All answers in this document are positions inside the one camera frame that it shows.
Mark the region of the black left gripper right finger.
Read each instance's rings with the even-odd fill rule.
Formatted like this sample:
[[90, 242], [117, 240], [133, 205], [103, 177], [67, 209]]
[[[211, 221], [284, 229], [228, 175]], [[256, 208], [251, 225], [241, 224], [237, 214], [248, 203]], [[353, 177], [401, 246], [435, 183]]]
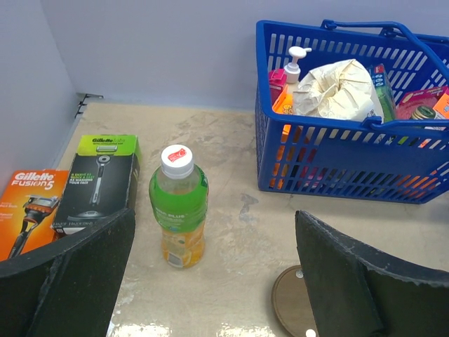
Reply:
[[306, 211], [297, 252], [320, 336], [447, 336], [448, 273], [397, 258]]

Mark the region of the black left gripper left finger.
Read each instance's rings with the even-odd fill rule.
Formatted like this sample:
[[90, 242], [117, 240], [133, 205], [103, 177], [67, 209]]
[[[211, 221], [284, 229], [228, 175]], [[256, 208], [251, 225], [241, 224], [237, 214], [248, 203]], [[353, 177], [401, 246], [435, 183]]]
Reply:
[[1, 262], [1, 335], [106, 336], [134, 235], [122, 209]]

